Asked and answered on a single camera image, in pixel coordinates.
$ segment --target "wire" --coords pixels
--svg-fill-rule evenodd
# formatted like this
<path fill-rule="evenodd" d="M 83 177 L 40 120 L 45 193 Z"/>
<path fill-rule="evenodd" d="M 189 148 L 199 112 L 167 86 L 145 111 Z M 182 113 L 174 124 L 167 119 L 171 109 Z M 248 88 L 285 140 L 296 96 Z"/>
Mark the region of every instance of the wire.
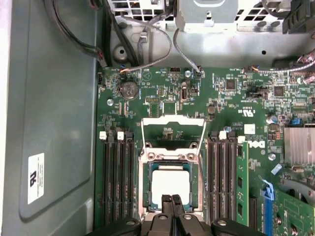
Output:
<path fill-rule="evenodd" d="M 179 54 L 189 63 L 189 65 L 192 66 L 192 68 L 194 68 L 195 71 L 197 71 L 197 73 L 200 73 L 200 70 L 198 68 L 198 66 L 192 61 L 190 60 L 183 52 L 182 50 L 179 48 L 178 44 L 177 44 L 177 35 L 178 35 L 179 29 L 175 30 L 174 33 L 174 37 L 173 37 L 173 42 L 174 42 L 174 47 L 176 48 L 176 50 L 179 52 Z"/>
<path fill-rule="evenodd" d="M 93 58 L 96 58 L 100 62 L 101 66 L 107 65 L 106 61 L 103 58 L 103 53 L 99 47 L 82 42 L 66 26 L 66 24 L 59 15 L 57 0 L 44 0 L 44 6 L 50 21 L 56 27 L 58 33 L 63 38 L 65 38 L 67 41 L 73 44 L 82 53 Z"/>
<path fill-rule="evenodd" d="M 259 70 L 258 68 L 252 66 L 252 69 L 258 73 L 265 73 L 265 74 L 269 74 L 269 73 L 287 73 L 287 72 L 295 72 L 295 71 L 299 71 L 299 70 L 305 70 L 311 66 L 313 66 L 315 64 L 315 61 L 312 61 L 309 64 L 306 64 L 304 66 L 300 66 L 297 68 L 292 68 L 292 69 L 283 69 L 283 70 Z"/>
<path fill-rule="evenodd" d="M 149 67 L 149 66 L 152 66 L 152 65 L 155 65 L 163 60 L 165 60 L 171 53 L 171 50 L 172 50 L 172 40 L 171 38 L 168 36 L 167 33 L 165 33 L 164 31 L 160 30 L 159 28 L 157 28 L 156 26 L 153 26 L 153 25 L 150 25 L 149 23 L 146 23 L 146 22 L 142 22 L 142 21 L 138 21 L 136 19 L 133 19 L 133 18 L 130 18 L 130 17 L 125 17 L 125 16 L 121 16 L 123 19 L 125 20 L 128 20 L 128 21 L 132 21 L 132 22 L 135 22 L 135 23 L 138 23 L 138 24 L 141 24 L 141 25 L 144 25 L 144 26 L 147 26 L 153 30 L 157 30 L 159 31 L 160 33 L 164 34 L 165 37 L 167 38 L 168 42 L 169 42 L 169 50 L 167 52 L 167 54 L 157 60 L 154 60 L 153 62 L 150 62 L 146 65 L 141 65 L 141 66 L 136 66 L 136 67 L 133 67 L 133 68 L 127 68 L 127 69 L 124 69 L 121 71 L 122 72 L 125 72 L 125 71 L 134 71 L 134 70 L 139 70 L 139 69 L 143 69 L 143 68 L 146 68 L 146 67 Z"/>
<path fill-rule="evenodd" d="M 159 15 L 153 17 L 149 21 L 149 24 L 150 25 L 154 25 L 155 23 L 157 23 L 157 22 L 167 18 L 169 15 L 170 15 L 170 13 L 159 14 Z M 149 30 L 149 27 L 145 27 L 142 32 L 146 33 L 146 32 L 148 32 L 148 30 Z M 146 40 L 144 38 L 142 38 L 142 37 L 139 38 L 137 49 L 138 49 L 138 59 L 139 59 L 139 64 L 140 65 L 144 64 L 142 44 L 145 43 L 145 42 L 146 42 Z"/>
<path fill-rule="evenodd" d="M 287 17 L 290 14 L 289 11 L 274 12 L 274 11 L 270 10 L 269 7 L 267 6 L 267 0 L 261 0 L 261 4 L 264 7 L 264 9 L 273 17 L 285 18 L 285 17 Z"/>
<path fill-rule="evenodd" d="M 117 34 L 117 37 L 119 38 L 119 40 L 121 42 L 126 54 L 127 54 L 127 57 L 129 59 L 131 66 L 138 66 L 139 62 L 138 62 L 136 53 L 135 53 L 131 43 L 129 42 L 127 37 L 124 35 L 122 29 L 119 27 L 114 14 L 111 12 L 111 8 L 110 8 L 107 0 L 103 0 L 103 7 L 105 7 L 106 10 L 108 11 L 108 14 L 110 16 L 110 19 L 111 19 L 113 27 L 114 27 L 114 30 Z"/>

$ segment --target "white sticker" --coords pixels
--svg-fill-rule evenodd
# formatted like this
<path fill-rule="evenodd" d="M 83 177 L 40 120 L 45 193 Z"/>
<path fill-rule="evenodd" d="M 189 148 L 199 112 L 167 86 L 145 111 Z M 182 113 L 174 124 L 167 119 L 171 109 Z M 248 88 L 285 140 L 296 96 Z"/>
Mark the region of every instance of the white sticker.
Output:
<path fill-rule="evenodd" d="M 244 134 L 255 134 L 255 124 L 244 124 Z"/>
<path fill-rule="evenodd" d="M 29 157 L 28 204 L 44 195 L 44 153 Z"/>

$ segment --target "screw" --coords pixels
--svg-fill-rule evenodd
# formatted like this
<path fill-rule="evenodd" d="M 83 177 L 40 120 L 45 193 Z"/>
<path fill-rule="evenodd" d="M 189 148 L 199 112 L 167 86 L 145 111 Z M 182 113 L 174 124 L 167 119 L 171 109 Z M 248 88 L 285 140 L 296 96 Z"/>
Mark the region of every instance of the screw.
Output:
<path fill-rule="evenodd" d="M 218 224 L 221 226 L 226 226 L 227 223 L 224 220 L 218 220 Z"/>
<path fill-rule="evenodd" d="M 190 70 L 185 71 L 185 77 L 189 78 L 191 76 Z"/>
<path fill-rule="evenodd" d="M 271 154 L 268 155 L 268 159 L 270 161 L 274 161 L 276 159 L 276 155 L 274 153 L 271 153 Z"/>
<path fill-rule="evenodd" d="M 133 221 L 127 221 L 126 222 L 126 225 L 134 225 L 135 224 L 135 222 L 133 222 Z"/>
<path fill-rule="evenodd" d="M 110 106 L 110 107 L 113 106 L 114 105 L 114 100 L 113 99 L 108 99 L 107 100 L 107 105 Z"/>
<path fill-rule="evenodd" d="M 184 215 L 184 219 L 185 219 L 185 220 L 191 220 L 191 219 L 192 219 L 192 216 L 191 216 L 191 215 Z"/>

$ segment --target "gray side panel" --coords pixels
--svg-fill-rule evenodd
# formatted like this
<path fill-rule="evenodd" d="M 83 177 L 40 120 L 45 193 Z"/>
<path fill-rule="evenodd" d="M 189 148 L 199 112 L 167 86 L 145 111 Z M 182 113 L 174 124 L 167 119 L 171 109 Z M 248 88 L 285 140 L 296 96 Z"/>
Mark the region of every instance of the gray side panel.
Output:
<path fill-rule="evenodd" d="M 69 28 L 93 44 L 96 17 L 89 2 L 59 2 Z M 4 236 L 84 235 L 92 229 L 94 74 L 95 60 L 56 34 L 42 1 L 13 1 Z M 42 152 L 44 195 L 28 205 L 28 157 Z"/>

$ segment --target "black cable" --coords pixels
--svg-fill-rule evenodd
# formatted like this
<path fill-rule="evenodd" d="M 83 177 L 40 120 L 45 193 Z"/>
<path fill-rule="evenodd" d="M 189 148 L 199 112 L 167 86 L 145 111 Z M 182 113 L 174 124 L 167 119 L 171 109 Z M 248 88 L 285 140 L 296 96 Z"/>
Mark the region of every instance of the black cable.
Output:
<path fill-rule="evenodd" d="M 44 0 L 44 6 L 49 19 L 63 38 L 73 44 L 82 53 L 96 58 L 100 62 L 101 66 L 106 66 L 106 61 L 103 58 L 103 53 L 101 49 L 96 46 L 82 42 L 66 26 L 59 15 L 57 0 Z"/>
<path fill-rule="evenodd" d="M 284 11 L 284 12 L 274 12 L 272 10 L 269 9 L 269 7 L 267 6 L 267 0 L 261 0 L 261 4 L 264 7 L 264 9 L 272 16 L 277 17 L 277 18 L 285 18 L 287 17 L 290 12 L 289 11 Z"/>
<path fill-rule="evenodd" d="M 138 62 L 136 53 L 135 53 L 131 43 L 129 42 L 129 40 L 127 39 L 125 34 L 123 33 L 122 29 L 119 27 L 114 14 L 111 12 L 111 8 L 110 8 L 107 0 L 103 0 L 103 7 L 106 8 L 106 10 L 108 11 L 108 14 L 110 16 L 110 19 L 111 19 L 113 27 L 114 27 L 114 30 L 117 34 L 117 37 L 119 38 L 119 40 L 121 42 L 126 54 L 127 54 L 127 57 L 130 61 L 131 66 L 138 66 L 139 62 Z"/>
<path fill-rule="evenodd" d="M 112 20 L 108 14 L 108 11 L 103 7 L 103 49 L 104 49 L 104 56 L 108 66 L 113 66 L 112 58 L 111 58 L 111 51 L 110 51 L 110 37 L 112 31 Z"/>

